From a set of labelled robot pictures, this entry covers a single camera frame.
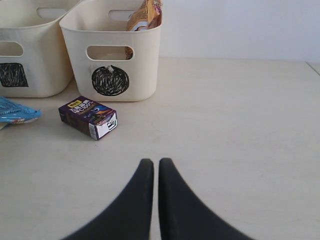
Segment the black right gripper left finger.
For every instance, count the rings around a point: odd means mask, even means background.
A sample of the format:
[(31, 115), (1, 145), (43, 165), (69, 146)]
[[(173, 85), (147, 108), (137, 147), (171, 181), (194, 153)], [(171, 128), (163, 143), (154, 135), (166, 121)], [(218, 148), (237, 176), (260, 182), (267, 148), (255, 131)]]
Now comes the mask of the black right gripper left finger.
[(98, 216), (66, 240), (148, 240), (154, 194), (154, 163), (142, 159), (130, 181)]

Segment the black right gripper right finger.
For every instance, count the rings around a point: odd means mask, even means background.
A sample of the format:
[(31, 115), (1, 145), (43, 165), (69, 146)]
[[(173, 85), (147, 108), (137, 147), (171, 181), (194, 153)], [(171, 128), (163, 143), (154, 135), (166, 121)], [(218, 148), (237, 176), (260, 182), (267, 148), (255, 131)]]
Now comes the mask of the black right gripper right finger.
[(163, 240), (250, 240), (208, 208), (171, 158), (159, 161), (158, 216)]

